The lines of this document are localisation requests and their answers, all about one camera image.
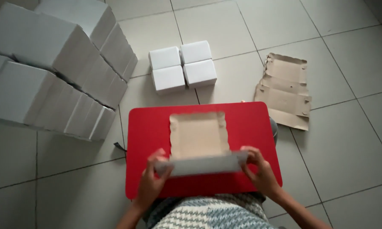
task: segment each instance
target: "person's right hand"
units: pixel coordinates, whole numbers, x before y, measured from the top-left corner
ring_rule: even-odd
[[[257,191],[268,196],[272,200],[281,195],[283,190],[277,183],[269,162],[263,158],[260,150],[252,146],[242,146],[241,150],[247,150],[249,152],[247,163],[257,165],[258,170],[257,173],[254,174],[246,164],[241,164],[243,172],[252,181],[253,185],[257,188]]]

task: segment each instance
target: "tile floor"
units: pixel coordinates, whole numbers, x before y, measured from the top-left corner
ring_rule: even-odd
[[[313,97],[309,131],[279,127],[284,189],[334,228],[382,228],[382,0],[106,3],[139,57],[113,127],[90,143],[0,125],[0,228],[113,228],[130,203],[125,154],[112,145],[127,146],[129,111],[252,101],[269,52],[308,60]],[[158,96],[148,51],[199,40],[216,85]],[[264,208],[275,226],[298,228],[274,202]]]

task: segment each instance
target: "red lap desk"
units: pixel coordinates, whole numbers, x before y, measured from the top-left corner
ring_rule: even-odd
[[[228,142],[231,150],[243,145],[259,148],[280,185],[282,179],[271,132],[267,106],[263,102],[222,103],[192,106],[135,108],[129,113],[127,136],[126,196],[134,199],[147,158],[157,149],[171,153],[171,114],[195,112],[225,112]],[[249,168],[256,172],[255,165]],[[241,171],[226,174],[206,174],[168,179],[159,197],[213,195],[256,191]]]

